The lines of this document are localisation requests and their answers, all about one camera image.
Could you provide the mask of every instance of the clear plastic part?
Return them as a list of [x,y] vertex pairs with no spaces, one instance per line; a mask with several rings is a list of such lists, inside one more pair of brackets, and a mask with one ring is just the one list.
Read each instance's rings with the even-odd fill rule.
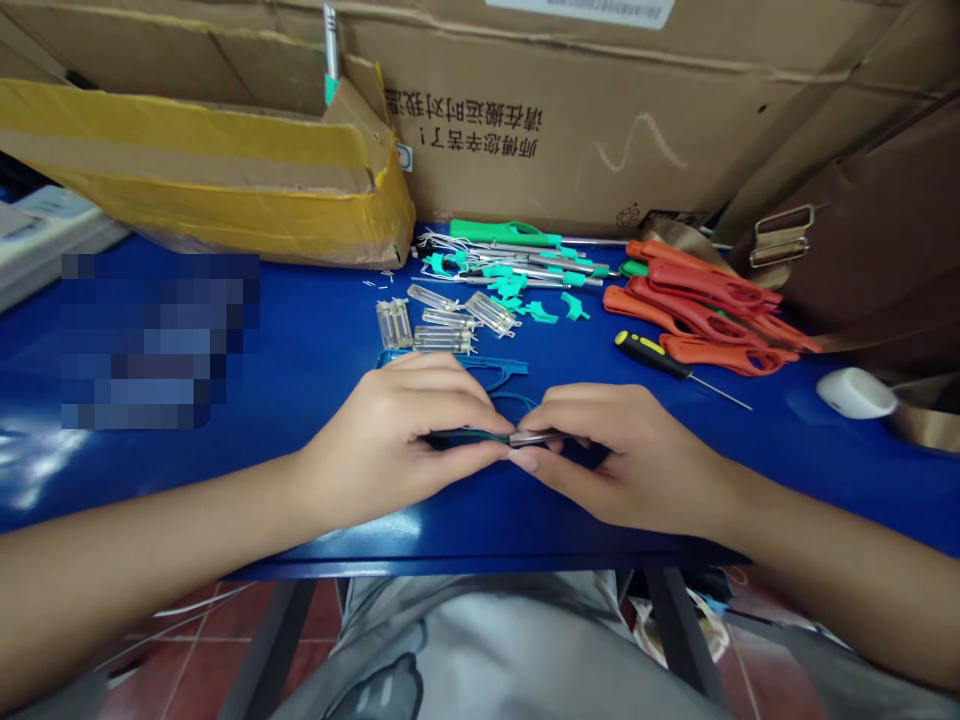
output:
[[396,298],[377,303],[377,322],[380,325],[380,340],[384,350],[398,350],[413,345],[406,303],[406,300]]
[[493,330],[498,338],[502,338],[504,335],[514,337],[513,328],[522,325],[522,323],[517,322],[516,315],[497,305],[482,292],[474,293],[464,307],[468,313]]
[[413,339],[426,340],[427,338],[436,339],[454,339],[454,340],[476,340],[473,334],[466,328],[448,328],[437,327],[436,325],[417,325],[413,333]]
[[416,338],[413,349],[418,352],[452,352],[459,355],[469,355],[476,352],[470,339],[458,340],[455,338]]
[[394,316],[397,319],[397,335],[400,347],[407,348],[413,345],[413,333],[410,331],[410,315],[407,313],[406,299],[393,298]]
[[433,323],[434,325],[445,325],[447,327],[461,327],[467,330],[482,327],[483,323],[478,322],[476,318],[463,313],[452,312],[450,310],[439,310],[437,308],[424,308],[423,321]]
[[439,295],[432,290],[427,290],[419,285],[411,285],[407,288],[407,295],[414,300],[419,300],[424,305],[429,305],[438,310],[456,310],[460,307],[456,300],[450,300],[443,295]]

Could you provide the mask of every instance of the screwdriver shaft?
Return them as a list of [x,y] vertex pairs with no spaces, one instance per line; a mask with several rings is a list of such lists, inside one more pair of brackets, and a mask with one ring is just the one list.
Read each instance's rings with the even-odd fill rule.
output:
[[704,387],[710,388],[710,389],[713,390],[715,393],[717,393],[717,395],[723,395],[727,400],[729,400],[730,402],[735,402],[735,403],[736,403],[737,405],[739,405],[740,407],[746,408],[747,410],[753,410],[753,408],[750,407],[749,405],[747,405],[746,403],[742,403],[742,402],[740,402],[739,400],[737,400],[735,397],[731,397],[730,395],[727,395],[723,390],[717,390],[717,388],[715,388],[713,385],[711,385],[711,384],[708,383],[708,382],[705,382],[704,380],[701,380],[701,379],[698,378],[696,375],[691,375],[691,376],[690,376],[690,379],[691,379],[691,380],[696,380],[698,383],[700,383],[700,384],[703,385]]

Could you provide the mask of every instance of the right hand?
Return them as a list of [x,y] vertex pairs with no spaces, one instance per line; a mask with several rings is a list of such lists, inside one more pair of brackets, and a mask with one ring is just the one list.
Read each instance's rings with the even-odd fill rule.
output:
[[740,512],[744,485],[760,479],[707,447],[639,385],[551,388],[518,427],[556,428],[610,449],[595,470],[540,447],[508,458],[613,525],[715,539]]

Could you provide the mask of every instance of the brown bag strap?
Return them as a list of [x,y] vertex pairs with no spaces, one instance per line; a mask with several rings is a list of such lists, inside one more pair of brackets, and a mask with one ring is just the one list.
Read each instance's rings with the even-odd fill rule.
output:
[[[640,239],[666,243],[739,277],[710,240],[682,223],[659,218],[651,220],[641,229]],[[789,277],[788,266],[786,277]],[[958,284],[960,267],[955,267],[934,282],[916,288],[895,305],[843,330],[817,335],[813,340],[823,346],[824,352],[845,352],[883,345],[952,325],[960,320],[957,308],[951,305]],[[900,437],[925,447],[960,452],[960,415],[911,405],[910,400],[915,400],[913,396],[906,395],[897,387],[893,389],[901,402],[891,423]]]

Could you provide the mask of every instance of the left hand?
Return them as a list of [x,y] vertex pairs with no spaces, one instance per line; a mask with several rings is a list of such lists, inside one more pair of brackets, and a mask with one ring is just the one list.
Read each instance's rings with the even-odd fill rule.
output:
[[372,370],[336,415],[291,458],[309,512],[330,531],[425,500],[501,460],[509,446],[487,440],[438,452],[420,438],[470,426],[498,435],[514,426],[446,353],[410,353]]

